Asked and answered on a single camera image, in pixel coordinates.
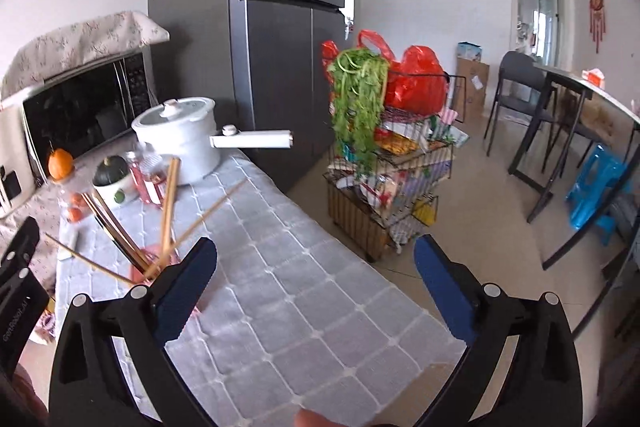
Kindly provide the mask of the person's right hand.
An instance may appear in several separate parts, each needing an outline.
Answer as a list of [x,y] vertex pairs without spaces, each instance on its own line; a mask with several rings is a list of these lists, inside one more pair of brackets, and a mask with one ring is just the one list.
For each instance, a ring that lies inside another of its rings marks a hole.
[[325,416],[307,409],[300,409],[294,417],[295,427],[345,427],[334,423]]

